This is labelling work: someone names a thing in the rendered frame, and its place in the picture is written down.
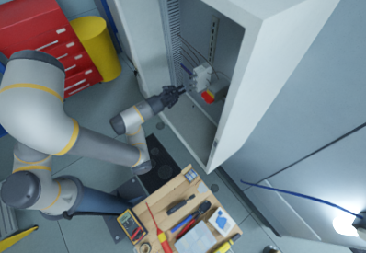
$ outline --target electrical cabinet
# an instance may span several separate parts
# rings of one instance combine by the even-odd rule
[[[143,95],[186,86],[161,117],[206,173],[245,143],[339,2],[113,1]],[[210,105],[189,79],[202,63],[212,66],[211,84],[230,82],[226,96]]]

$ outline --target floor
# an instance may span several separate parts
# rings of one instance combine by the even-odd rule
[[[123,71],[119,78],[92,86],[68,98],[64,107],[66,113],[77,119],[80,125],[124,141],[123,136],[116,136],[111,129],[109,119],[143,100],[143,96],[138,90],[131,64],[123,56],[121,63]],[[159,117],[154,117],[143,125],[146,136],[154,133],[181,168],[192,164],[208,187],[213,184],[219,186],[215,196],[244,232],[233,246],[235,253],[261,253],[267,245],[277,246],[283,253],[350,253],[345,247],[275,236],[259,221],[220,172],[215,171],[207,176],[168,126],[163,130],[156,129],[158,122],[161,122]],[[14,143],[15,140],[9,135],[0,139],[0,180],[11,174]],[[54,177],[77,176],[86,186],[105,192],[111,192],[132,177],[127,167],[73,155],[54,157],[52,174]],[[21,230],[35,224],[40,229],[12,246],[6,253],[133,252],[128,239],[114,244],[101,217],[81,216],[71,221],[51,222],[41,217],[38,211],[17,210],[16,213]]]

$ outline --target yellow cylinder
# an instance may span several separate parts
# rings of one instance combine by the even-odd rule
[[[122,67],[110,38],[107,23],[102,17],[80,17],[70,22],[94,65],[103,77],[103,82],[114,80]]]

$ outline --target wooden workbench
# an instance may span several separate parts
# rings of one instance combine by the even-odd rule
[[[207,191],[204,193],[198,192],[197,188],[201,183],[203,183],[200,176],[197,176],[191,183],[187,181],[187,179],[185,178],[185,174],[189,172],[191,169],[192,165],[189,165],[186,168],[184,168],[178,176],[170,180],[163,187],[161,187],[159,190],[157,190],[148,198],[146,198],[145,201],[140,202],[133,208],[133,211],[139,217],[139,219],[149,232],[149,234],[138,245],[136,245],[137,252],[140,252],[141,244],[149,243],[152,246],[151,251],[152,253],[156,252],[164,253],[159,243],[159,240],[157,239],[156,227],[154,225],[153,219],[151,218],[149,211],[147,210],[145,203],[146,201],[150,206],[150,209],[157,222],[157,225],[161,230],[163,230],[166,233],[166,237],[169,241],[169,244],[173,252],[177,252],[176,248],[174,247],[174,244],[176,243],[175,237],[180,232],[180,230],[172,234],[170,232],[170,229],[172,229],[175,225],[183,221],[187,216],[194,213],[198,209],[200,204],[202,204],[206,200],[211,202],[212,207],[210,208],[209,211],[200,216],[199,221],[204,220],[204,222],[206,222],[206,225],[212,231],[213,235],[217,240],[216,245],[208,252],[213,252],[224,241],[229,240],[229,238],[232,238],[235,234],[237,233],[241,235],[243,234],[239,226],[236,225],[231,231],[230,235],[228,235],[228,237],[225,238],[222,235],[220,235],[219,232],[215,230],[210,223],[207,223],[209,218],[213,215],[213,212],[217,208],[222,207],[222,205],[219,203],[219,201],[217,201],[216,197],[212,194],[209,188],[207,188]],[[171,214],[170,216],[166,214],[166,211],[168,209],[172,208],[175,204],[179,203],[180,201],[186,200],[192,194],[195,194],[196,197],[193,200],[188,201],[188,203],[184,207],[182,207],[175,213]]]

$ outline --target yellow multimeter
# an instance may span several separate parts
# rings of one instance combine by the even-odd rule
[[[147,234],[146,228],[131,209],[127,209],[118,218],[120,227],[126,233],[133,245],[137,245]]]

